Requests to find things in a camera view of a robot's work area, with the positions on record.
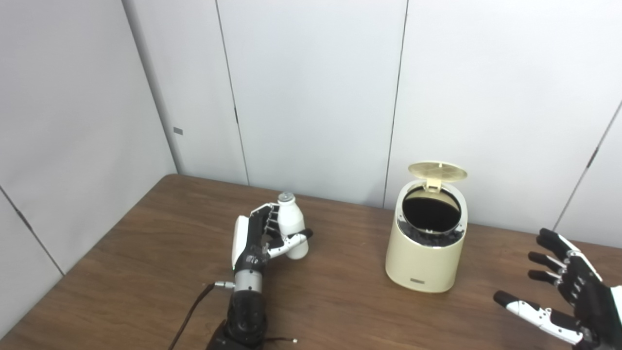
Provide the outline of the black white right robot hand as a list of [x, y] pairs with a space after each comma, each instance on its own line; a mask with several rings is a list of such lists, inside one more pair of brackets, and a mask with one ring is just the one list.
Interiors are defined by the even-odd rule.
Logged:
[[493, 300], [573, 350], [619, 350], [622, 347], [621, 287], [608, 286], [584, 252], [566, 237], [540, 229], [536, 242], [551, 252], [530, 252], [530, 261], [547, 270], [529, 270], [532, 280], [551, 284], [573, 308], [573, 315], [499, 290]]

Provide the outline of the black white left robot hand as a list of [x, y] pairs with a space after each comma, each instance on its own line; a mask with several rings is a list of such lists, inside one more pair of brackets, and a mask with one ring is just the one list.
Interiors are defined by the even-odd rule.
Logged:
[[303, 219], [293, 226], [280, 224], [278, 220], [287, 213], [281, 208], [280, 204], [267, 202], [249, 216], [240, 215], [236, 219], [231, 257], [234, 273], [263, 272], [271, 259], [292, 253], [313, 237], [314, 232], [305, 227]]

